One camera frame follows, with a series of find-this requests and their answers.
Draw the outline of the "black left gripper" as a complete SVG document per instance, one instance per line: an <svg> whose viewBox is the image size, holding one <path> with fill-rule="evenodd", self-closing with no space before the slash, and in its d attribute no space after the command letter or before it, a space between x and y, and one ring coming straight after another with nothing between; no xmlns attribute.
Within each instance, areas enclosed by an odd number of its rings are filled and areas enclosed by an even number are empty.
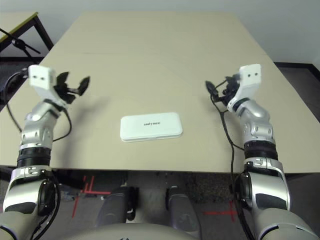
<svg viewBox="0 0 320 240"><path fill-rule="evenodd" d="M60 73L56 77L56 85L54 86L54 90L62 100L64 100L68 105L70 105L76 99L76 95L82 96L88 89L90 77L87 76L83 78L78 88L70 88L66 83L68 75L69 72L67 71Z"/></svg>

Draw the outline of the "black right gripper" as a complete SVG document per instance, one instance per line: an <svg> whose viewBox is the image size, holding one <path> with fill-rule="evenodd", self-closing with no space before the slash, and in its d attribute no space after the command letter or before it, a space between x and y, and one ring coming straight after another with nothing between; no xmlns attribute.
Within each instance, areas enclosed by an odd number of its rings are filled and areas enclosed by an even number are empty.
<svg viewBox="0 0 320 240"><path fill-rule="evenodd" d="M226 88L222 91L222 103L228 104L230 100L236 95L240 87L239 76L227 76L225 78ZM217 89L211 81L205 81L205 87L211 96L217 96Z"/></svg>

